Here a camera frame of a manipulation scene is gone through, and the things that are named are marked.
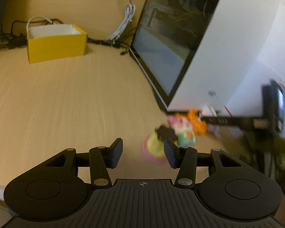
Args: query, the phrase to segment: circular pad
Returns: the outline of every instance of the circular pad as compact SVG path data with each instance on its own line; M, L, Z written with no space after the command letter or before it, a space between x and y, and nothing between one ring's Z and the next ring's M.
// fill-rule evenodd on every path
M225 190L230 196L241 200L253 199L261 192L260 187L256 183L243 179L228 182Z
M61 185L53 180L37 180L26 187L26 194L37 200L55 197L61 191Z

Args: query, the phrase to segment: colorful toy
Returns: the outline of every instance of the colorful toy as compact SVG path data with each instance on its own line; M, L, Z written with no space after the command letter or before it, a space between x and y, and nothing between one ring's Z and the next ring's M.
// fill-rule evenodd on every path
M217 116L214 108L213 107L207 107L207 106L202 108L201 114L202 114L202 116ZM218 138L218 139L221 138L221 134L219 132L219 125L208 124L207 130L209 132L212 132L216 138Z
M201 121L197 114L197 109L191 109L187 114L187 118L193 124L194 133L197 135L202 135L207 131L207 124L205 121Z
M178 144L180 146L192 145L196 142L193 124L185 116L169 116L168 120L178 136Z
M158 129L148 135L143 143L143 152L151 160L155 162L163 162L166 160L165 152L163 150L163 140L169 137L174 144L178 144L177 135L172 128L167 128L161 125Z

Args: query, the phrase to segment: ribbed rubber surface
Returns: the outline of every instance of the ribbed rubber surface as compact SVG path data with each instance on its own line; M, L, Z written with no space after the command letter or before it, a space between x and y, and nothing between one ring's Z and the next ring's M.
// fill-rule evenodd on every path
M69 217L51 222L14 218L5 228L278 228L273 218L236 222L208 211L191 190L169 180L117 180L95 190L87 204Z

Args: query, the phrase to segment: coiled white cable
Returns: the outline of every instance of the coiled white cable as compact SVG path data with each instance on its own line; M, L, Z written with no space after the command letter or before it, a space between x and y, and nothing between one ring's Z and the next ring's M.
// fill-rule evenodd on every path
M132 0L129 0L130 3L126 6L125 8L125 18L117 28L117 30L112 33L109 37L108 40L113 41L113 43L119 39L125 28L127 27L128 23L132 21L133 16L135 14L135 5L132 4Z
M30 22L32 21L32 19L35 19L35 18L42 18L42 19L47 20L49 23L53 24L53 21L50 20L49 18L44 17L44 16L42 16L42 15L35 15L35 16L33 16L32 18L30 18L30 19L28 20L27 24L26 24L26 31L27 31L27 32L28 32L28 30L29 30L29 24L30 24Z

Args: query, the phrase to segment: yellow paper box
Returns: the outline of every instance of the yellow paper box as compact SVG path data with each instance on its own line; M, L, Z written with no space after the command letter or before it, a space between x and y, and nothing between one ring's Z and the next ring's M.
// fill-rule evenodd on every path
M72 24L28 26L29 63L84 55L87 33L79 27Z

